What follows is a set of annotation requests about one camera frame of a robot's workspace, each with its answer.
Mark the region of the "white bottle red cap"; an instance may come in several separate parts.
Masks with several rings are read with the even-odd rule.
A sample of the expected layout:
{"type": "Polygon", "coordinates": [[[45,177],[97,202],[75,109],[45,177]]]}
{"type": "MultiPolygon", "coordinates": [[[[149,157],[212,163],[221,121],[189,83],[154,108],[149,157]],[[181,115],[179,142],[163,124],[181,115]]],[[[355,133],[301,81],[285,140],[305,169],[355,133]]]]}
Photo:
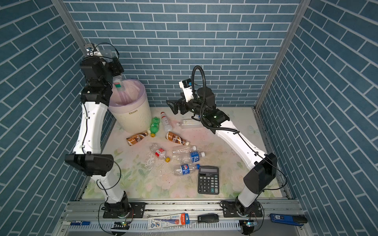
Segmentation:
{"type": "Polygon", "coordinates": [[[173,127],[170,124],[169,119],[167,118],[165,112],[161,112],[160,115],[161,115],[161,122],[162,122],[162,125],[163,125],[165,132],[172,131],[173,127]]]}

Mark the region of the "clear white-label bottle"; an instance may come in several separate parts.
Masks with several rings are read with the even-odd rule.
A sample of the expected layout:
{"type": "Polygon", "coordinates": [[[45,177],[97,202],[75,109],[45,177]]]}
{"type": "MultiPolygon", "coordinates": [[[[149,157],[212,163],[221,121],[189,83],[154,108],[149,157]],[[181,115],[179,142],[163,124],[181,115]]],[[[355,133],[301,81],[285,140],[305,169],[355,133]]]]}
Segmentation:
{"type": "Polygon", "coordinates": [[[177,122],[177,126],[181,129],[204,128],[200,121],[193,119],[182,119],[181,121],[177,122]]]}

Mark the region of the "green plastic bottle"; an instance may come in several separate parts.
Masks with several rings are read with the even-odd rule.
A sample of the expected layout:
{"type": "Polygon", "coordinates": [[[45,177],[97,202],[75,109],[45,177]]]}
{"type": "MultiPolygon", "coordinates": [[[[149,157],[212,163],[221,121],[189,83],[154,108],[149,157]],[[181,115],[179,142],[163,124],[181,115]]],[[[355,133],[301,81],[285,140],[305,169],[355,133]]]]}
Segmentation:
{"type": "Polygon", "coordinates": [[[158,117],[152,118],[150,125],[150,136],[155,137],[159,131],[160,119],[158,117]]]}

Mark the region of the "brown coffee bottle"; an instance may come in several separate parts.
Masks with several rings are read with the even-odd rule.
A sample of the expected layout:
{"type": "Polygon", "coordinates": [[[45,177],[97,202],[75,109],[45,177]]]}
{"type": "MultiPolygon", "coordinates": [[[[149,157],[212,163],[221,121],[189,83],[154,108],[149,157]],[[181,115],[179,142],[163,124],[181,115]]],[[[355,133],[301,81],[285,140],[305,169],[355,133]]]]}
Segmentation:
{"type": "Polygon", "coordinates": [[[146,130],[146,131],[137,133],[135,135],[128,137],[127,142],[130,146],[132,146],[134,144],[137,144],[138,142],[140,142],[144,138],[148,137],[150,134],[151,134],[150,130],[146,130]]]}
{"type": "Polygon", "coordinates": [[[188,146],[190,144],[189,141],[183,139],[181,136],[169,131],[167,132],[166,134],[166,139],[173,142],[173,143],[177,143],[177,144],[181,144],[181,145],[184,145],[184,146],[188,146]]]}

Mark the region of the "clear bottle green cap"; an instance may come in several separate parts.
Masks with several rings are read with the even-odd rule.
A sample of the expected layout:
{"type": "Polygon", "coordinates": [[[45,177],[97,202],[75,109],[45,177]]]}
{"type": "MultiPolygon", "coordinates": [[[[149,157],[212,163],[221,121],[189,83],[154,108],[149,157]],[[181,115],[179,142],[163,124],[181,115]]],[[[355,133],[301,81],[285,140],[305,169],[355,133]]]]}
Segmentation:
{"type": "Polygon", "coordinates": [[[113,77],[113,85],[117,89],[118,92],[125,91],[124,84],[122,82],[122,75],[114,76],[113,77]]]}

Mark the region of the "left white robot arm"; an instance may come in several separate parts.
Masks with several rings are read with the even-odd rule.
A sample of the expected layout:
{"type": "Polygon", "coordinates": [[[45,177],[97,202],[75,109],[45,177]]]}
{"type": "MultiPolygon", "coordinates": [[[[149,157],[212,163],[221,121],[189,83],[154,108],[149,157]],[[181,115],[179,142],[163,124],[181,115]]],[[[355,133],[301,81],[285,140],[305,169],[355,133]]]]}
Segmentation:
{"type": "Polygon", "coordinates": [[[80,63],[86,84],[80,93],[81,125],[78,139],[65,162],[91,177],[102,191],[108,206],[125,202],[126,194],[120,188],[120,178],[112,172],[116,164],[111,154],[102,154],[101,134],[104,117],[112,95],[115,58],[89,56],[80,63]]]}

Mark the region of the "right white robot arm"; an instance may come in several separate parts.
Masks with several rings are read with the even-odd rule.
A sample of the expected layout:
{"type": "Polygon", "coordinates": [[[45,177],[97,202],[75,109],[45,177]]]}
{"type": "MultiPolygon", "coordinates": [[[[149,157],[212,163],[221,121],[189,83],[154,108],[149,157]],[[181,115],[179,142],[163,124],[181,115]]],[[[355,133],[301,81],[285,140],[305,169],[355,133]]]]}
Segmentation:
{"type": "Polygon", "coordinates": [[[215,95],[209,88],[199,88],[197,93],[185,88],[178,100],[167,100],[166,104],[176,115],[192,112],[199,116],[202,125],[223,139],[242,159],[250,170],[243,178],[245,187],[235,200],[235,208],[241,215],[252,211],[252,206],[268,184],[277,175],[277,157],[253,145],[230,120],[218,109],[215,95]]]}

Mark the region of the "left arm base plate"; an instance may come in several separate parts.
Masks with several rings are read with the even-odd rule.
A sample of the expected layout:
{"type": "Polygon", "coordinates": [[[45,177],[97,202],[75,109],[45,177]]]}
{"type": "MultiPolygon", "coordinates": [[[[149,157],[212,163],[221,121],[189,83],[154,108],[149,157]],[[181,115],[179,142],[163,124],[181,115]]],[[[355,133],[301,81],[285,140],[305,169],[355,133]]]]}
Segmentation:
{"type": "Polygon", "coordinates": [[[132,202],[127,205],[121,203],[116,204],[104,204],[103,218],[142,218],[144,215],[146,203],[145,202],[132,202]]]}

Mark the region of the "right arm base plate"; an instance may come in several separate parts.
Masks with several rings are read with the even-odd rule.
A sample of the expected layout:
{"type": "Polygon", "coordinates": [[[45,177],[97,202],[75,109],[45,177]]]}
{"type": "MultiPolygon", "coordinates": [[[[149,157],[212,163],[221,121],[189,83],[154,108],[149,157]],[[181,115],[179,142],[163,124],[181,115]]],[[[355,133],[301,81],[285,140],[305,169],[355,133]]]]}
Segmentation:
{"type": "Polygon", "coordinates": [[[253,202],[249,207],[244,207],[239,202],[220,201],[223,216],[231,217],[263,217],[262,208],[259,202],[253,202]]]}

